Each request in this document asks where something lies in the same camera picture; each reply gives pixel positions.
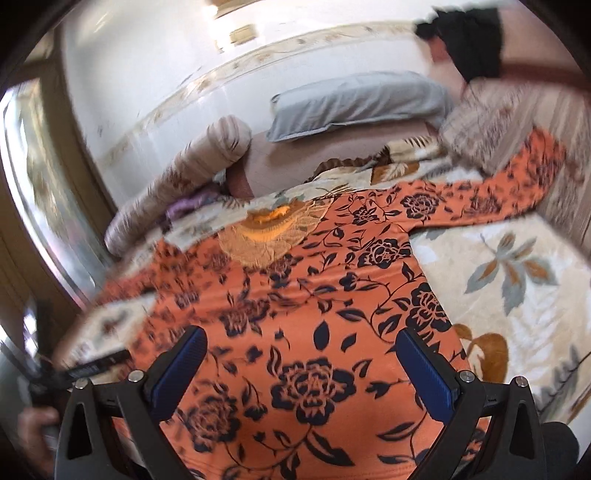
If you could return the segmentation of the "operator left hand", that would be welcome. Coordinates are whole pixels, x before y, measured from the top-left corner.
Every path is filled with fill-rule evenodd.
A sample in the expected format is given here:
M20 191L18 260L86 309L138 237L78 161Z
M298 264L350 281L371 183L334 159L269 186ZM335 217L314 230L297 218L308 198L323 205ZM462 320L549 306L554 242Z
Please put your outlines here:
M18 416L18 438L28 463L44 478L53 476L54 457L45 440L43 429L55 426L59 414L52 407L27 407Z

